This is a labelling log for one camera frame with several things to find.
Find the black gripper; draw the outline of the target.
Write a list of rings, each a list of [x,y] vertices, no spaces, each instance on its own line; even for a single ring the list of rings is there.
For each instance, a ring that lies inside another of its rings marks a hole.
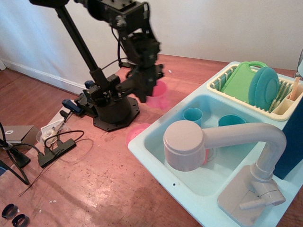
[[[135,64],[131,76],[116,85],[120,93],[138,93],[141,103],[152,96],[153,88],[160,77],[155,62],[160,52],[160,43],[153,35],[131,35],[123,37],[123,47],[128,60]]]

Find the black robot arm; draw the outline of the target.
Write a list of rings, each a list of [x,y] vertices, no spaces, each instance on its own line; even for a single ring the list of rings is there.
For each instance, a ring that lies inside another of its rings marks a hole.
[[[131,64],[129,75],[119,84],[109,82],[98,67],[65,7],[67,3],[66,0],[31,1],[33,5],[53,8],[57,12],[102,93],[116,100],[134,94],[145,103],[147,97],[152,95],[157,80],[163,77],[163,66],[155,63],[160,43],[151,29],[149,3],[135,0],[79,1],[93,18],[108,23],[118,32],[118,44],[123,47]]]

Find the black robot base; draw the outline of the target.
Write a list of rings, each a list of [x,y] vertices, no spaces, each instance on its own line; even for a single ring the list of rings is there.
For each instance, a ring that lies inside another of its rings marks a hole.
[[[84,90],[75,103],[85,115],[93,118],[95,127],[108,132],[129,126],[140,113],[137,100],[128,96],[118,101],[110,97],[93,99],[89,91]]]

